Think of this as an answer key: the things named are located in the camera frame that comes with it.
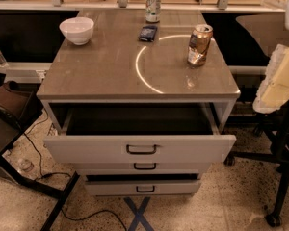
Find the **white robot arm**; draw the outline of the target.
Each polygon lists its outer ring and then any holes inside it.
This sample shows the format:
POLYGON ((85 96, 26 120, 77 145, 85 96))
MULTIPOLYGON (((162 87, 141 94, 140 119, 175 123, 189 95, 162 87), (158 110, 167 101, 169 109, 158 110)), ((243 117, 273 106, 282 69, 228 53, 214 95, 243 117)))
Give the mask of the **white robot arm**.
MULTIPOLYGON (((286 3, 285 27, 289 30, 289 0, 286 3)), ((252 107, 261 114, 279 110, 289 100, 289 46, 279 44, 273 52, 252 107)))

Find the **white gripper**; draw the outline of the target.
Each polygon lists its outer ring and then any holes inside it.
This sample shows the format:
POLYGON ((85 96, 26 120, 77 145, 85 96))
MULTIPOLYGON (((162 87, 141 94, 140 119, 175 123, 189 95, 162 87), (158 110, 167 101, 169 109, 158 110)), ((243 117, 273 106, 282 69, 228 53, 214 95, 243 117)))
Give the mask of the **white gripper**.
POLYGON ((289 47, 279 44, 272 53, 253 109, 261 114, 279 110, 289 100, 289 47))

